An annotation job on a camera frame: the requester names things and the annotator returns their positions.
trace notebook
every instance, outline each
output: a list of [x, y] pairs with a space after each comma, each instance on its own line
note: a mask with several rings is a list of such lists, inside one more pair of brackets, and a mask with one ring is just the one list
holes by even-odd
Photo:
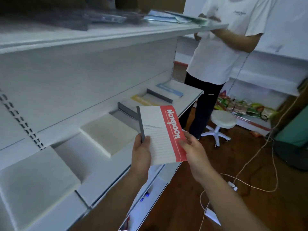
[[51, 147], [6, 167], [0, 171], [0, 221], [9, 217], [11, 225], [0, 222], [0, 230], [25, 230], [79, 185]]
[[129, 144], [138, 134], [109, 113], [79, 129], [109, 158]]
[[167, 101], [164, 101], [149, 93], [145, 95], [134, 95], [131, 98], [118, 102], [118, 108], [138, 120], [137, 106], [157, 106], [157, 105], [170, 105]]
[[147, 93], [152, 94], [164, 101], [173, 103], [183, 96], [183, 93], [173, 88], [173, 80], [166, 83], [159, 83], [147, 89]]
[[186, 161], [186, 141], [173, 106], [137, 106], [142, 140], [150, 136], [151, 165]]

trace gray notebook spine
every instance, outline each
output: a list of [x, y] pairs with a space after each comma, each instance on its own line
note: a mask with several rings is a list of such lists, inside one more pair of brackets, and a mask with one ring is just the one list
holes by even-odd
[[162, 99], [162, 100], [164, 100], [164, 101], [167, 101], [167, 102], [169, 102], [169, 103], [171, 103], [171, 104], [172, 104], [172, 102], [173, 102], [172, 99], [170, 99], [170, 98], [168, 98], [168, 97], [165, 97], [165, 96], [163, 96], [163, 95], [161, 95], [161, 94], [158, 94], [157, 92], [154, 92], [154, 91], [152, 91], [151, 89], [147, 89], [147, 93], [149, 93], [149, 94], [151, 94], [151, 95], [153, 95], [153, 96], [156, 96], [156, 97], [159, 98], [159, 99]]
[[130, 108], [126, 107], [121, 102], [118, 102], [118, 108], [121, 111], [125, 112], [127, 115], [131, 116], [132, 118], [138, 120], [138, 113], [136, 113], [135, 111], [133, 111]]
[[141, 132], [141, 139], [142, 142], [144, 141], [144, 130], [143, 130], [143, 124], [142, 124], [142, 119], [141, 119], [141, 113], [140, 113], [140, 106], [137, 106], [137, 113], [138, 113], [138, 121], [139, 121], [139, 127], [140, 127], [140, 132]]

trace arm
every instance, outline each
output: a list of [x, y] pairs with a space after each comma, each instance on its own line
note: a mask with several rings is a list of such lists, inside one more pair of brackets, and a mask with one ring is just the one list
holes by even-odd
[[132, 165], [129, 172], [106, 194], [102, 201], [71, 231], [117, 231], [123, 223], [137, 193], [148, 179], [151, 163], [150, 138], [141, 143], [141, 135], [135, 139]]
[[217, 29], [211, 32], [230, 48], [247, 53], [251, 53], [256, 48], [262, 36], [262, 33], [255, 36], [240, 36], [227, 29]]
[[240, 196], [211, 166], [201, 143], [185, 132], [188, 143], [180, 141], [194, 178], [203, 186], [223, 230], [268, 231], [246, 207]]

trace yellow label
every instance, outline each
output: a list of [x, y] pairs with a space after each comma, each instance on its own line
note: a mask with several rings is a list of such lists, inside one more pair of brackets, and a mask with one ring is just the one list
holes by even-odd
[[137, 101], [138, 103], [142, 104], [143, 106], [158, 106], [157, 104], [154, 104], [152, 102], [149, 102], [143, 98], [141, 98], [138, 95], [134, 95], [131, 97], [132, 100]]

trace red notebook cover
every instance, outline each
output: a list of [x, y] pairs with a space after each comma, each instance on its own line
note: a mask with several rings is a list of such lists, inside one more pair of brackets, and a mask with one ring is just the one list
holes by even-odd
[[186, 161], [186, 152], [179, 140], [186, 141], [172, 105], [137, 106], [142, 139], [150, 136], [151, 164]]

